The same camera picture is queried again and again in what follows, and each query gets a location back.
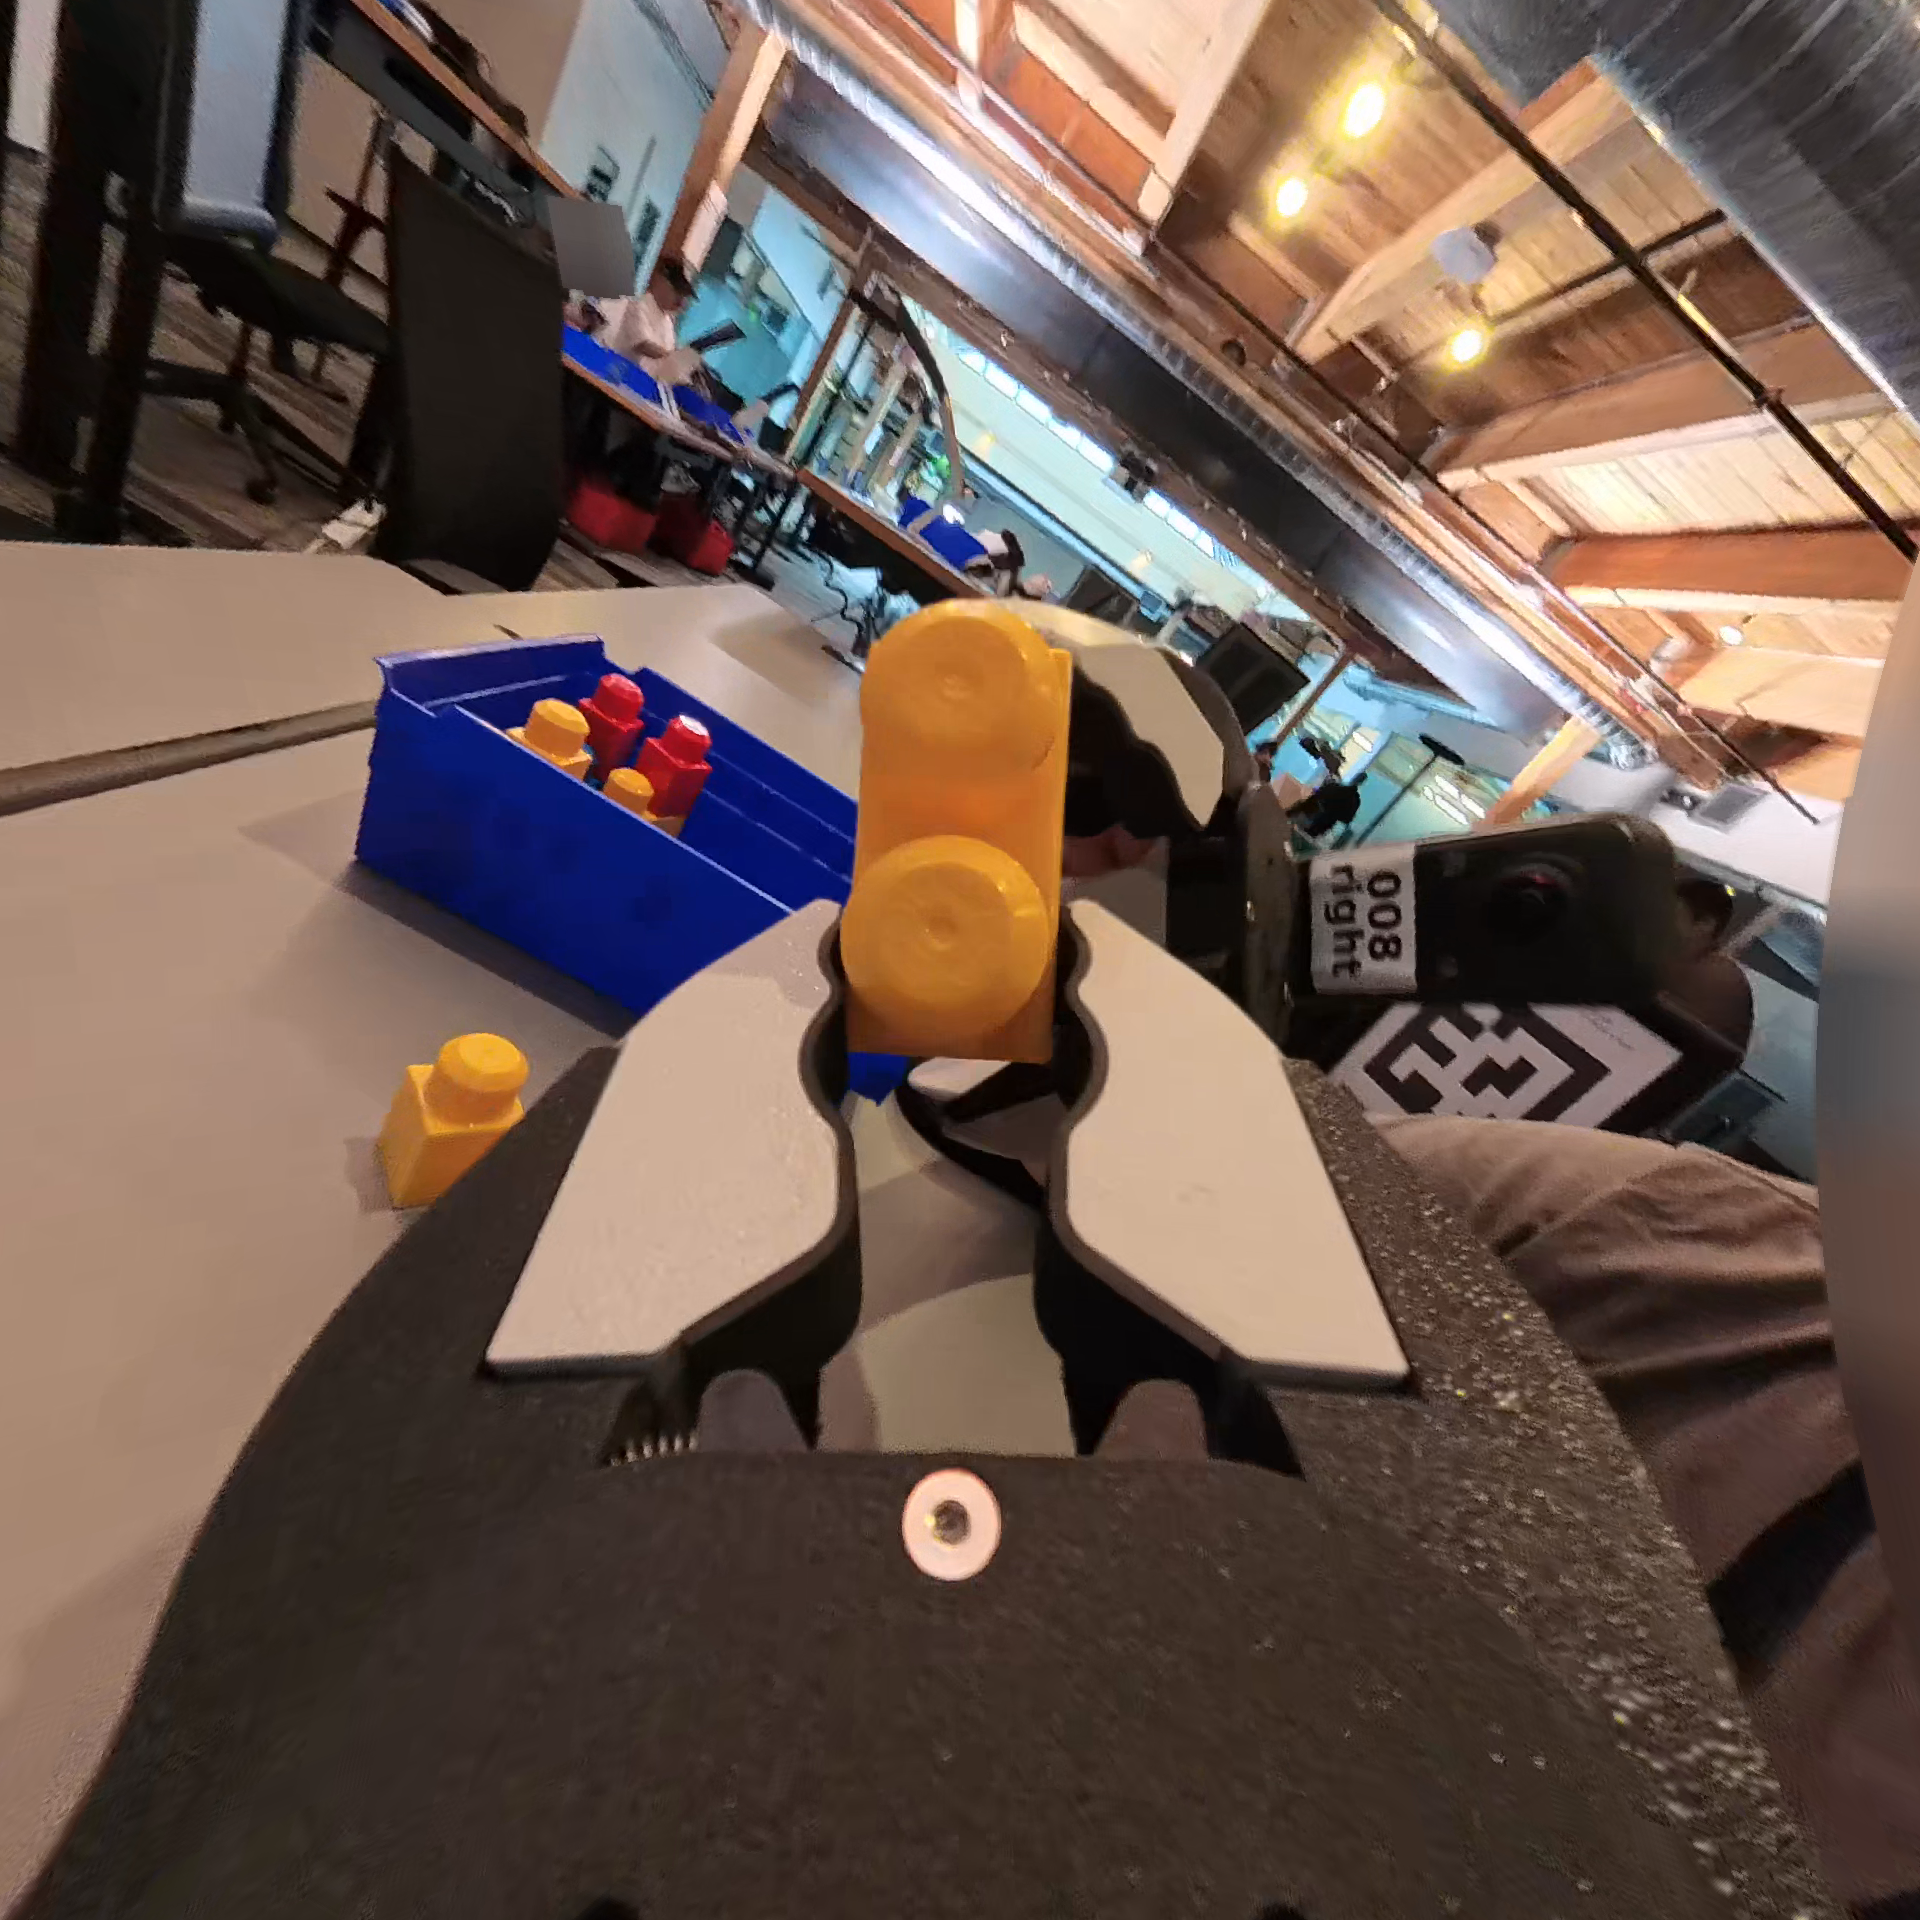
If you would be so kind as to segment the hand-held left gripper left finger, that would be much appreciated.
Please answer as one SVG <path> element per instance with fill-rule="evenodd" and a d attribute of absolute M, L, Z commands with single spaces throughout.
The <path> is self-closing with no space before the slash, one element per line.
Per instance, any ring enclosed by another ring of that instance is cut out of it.
<path fill-rule="evenodd" d="M 839 909 L 665 994 L 616 1063 L 488 1346 L 496 1375 L 817 1394 L 861 1315 Z"/>

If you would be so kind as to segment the black upright panel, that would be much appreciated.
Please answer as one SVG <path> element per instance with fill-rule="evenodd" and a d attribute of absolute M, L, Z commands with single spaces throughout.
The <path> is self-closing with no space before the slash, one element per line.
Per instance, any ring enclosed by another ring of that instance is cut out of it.
<path fill-rule="evenodd" d="M 389 200 L 389 463 L 370 550 L 447 592 L 526 592 L 566 512 L 555 261 L 408 158 Z"/>

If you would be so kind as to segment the black office chair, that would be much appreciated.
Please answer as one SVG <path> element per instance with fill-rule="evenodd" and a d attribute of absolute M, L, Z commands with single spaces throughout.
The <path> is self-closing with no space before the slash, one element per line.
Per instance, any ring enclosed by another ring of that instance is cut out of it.
<path fill-rule="evenodd" d="M 144 399 L 183 399 L 209 407 L 221 429 L 237 435 L 249 457 L 245 493 L 262 507 L 277 503 L 281 469 L 277 448 L 296 451 L 318 477 L 344 488 L 359 481 L 370 454 L 330 454 L 291 418 L 257 395 L 255 347 L 267 345 L 280 368 L 294 366 L 294 350 L 317 345 L 344 350 L 385 369 L 386 321 L 349 291 L 314 271 L 241 238 L 166 231 L 121 175 L 103 185 L 103 223 L 121 233 L 107 345 L 88 375 L 88 461 L 81 499 L 85 525 L 117 537 Z M 237 325 L 224 363 L 202 366 L 159 357 L 153 334 L 170 275 L 182 275 L 216 317 Z"/>

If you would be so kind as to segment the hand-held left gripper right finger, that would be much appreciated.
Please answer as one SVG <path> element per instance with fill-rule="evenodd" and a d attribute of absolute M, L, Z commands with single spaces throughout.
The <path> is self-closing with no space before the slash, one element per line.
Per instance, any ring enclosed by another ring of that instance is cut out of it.
<path fill-rule="evenodd" d="M 1406 1387 L 1278 1045 L 1102 902 L 1069 902 L 1062 986 L 1048 1224 L 1071 1262 L 1264 1385 Z"/>

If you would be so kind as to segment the distant blue bin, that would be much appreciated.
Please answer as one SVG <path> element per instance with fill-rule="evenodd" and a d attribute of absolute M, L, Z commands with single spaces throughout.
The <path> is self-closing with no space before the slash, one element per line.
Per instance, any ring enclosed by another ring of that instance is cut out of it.
<path fill-rule="evenodd" d="M 694 448 L 747 448 L 750 435 L 704 391 L 663 381 L 589 330 L 562 327 L 562 363 L 641 425 Z"/>

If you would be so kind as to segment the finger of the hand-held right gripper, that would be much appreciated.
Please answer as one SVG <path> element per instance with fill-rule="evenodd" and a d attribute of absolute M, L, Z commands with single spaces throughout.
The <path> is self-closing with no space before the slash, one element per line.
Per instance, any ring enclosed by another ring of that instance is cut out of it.
<path fill-rule="evenodd" d="M 1256 762 L 1219 686 L 1171 648 L 1093 615 L 1031 611 L 1072 659 L 1063 873 L 1122 873 L 1226 832 Z"/>
<path fill-rule="evenodd" d="M 936 1058 L 915 1063 L 903 1081 L 903 1118 L 915 1125 L 969 1127 L 1027 1109 L 1048 1119 L 1065 1110 L 1055 1063 Z"/>

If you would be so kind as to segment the black-white marker sign stand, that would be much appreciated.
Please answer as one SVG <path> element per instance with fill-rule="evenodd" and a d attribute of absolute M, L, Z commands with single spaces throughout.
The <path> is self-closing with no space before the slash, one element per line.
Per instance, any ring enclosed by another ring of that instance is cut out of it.
<path fill-rule="evenodd" d="M 1742 1149 L 1785 1094 L 1670 998 L 1395 1002 L 1328 1067 L 1371 1115 L 1529 1119 Z"/>

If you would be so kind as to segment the blue plastic bin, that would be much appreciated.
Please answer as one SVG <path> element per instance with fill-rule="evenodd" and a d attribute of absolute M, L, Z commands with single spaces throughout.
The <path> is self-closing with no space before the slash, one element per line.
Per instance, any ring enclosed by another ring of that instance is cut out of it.
<path fill-rule="evenodd" d="M 386 654 L 355 856 L 385 879 L 597 991 L 649 1013 L 682 979 L 817 899 L 845 902 L 855 798 L 595 634 Z M 607 675 L 641 690 L 642 737 L 688 718 L 712 775 L 672 835 L 511 728 Z"/>

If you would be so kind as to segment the grey round ceiling duct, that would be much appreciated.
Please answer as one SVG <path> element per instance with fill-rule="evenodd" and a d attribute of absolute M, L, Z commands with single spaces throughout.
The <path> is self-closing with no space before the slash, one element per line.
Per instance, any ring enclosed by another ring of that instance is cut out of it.
<path fill-rule="evenodd" d="M 1768 398 L 1917 418 L 1917 5 L 1437 5 L 1519 103 L 1591 61 L 1801 304 L 1720 325 Z"/>

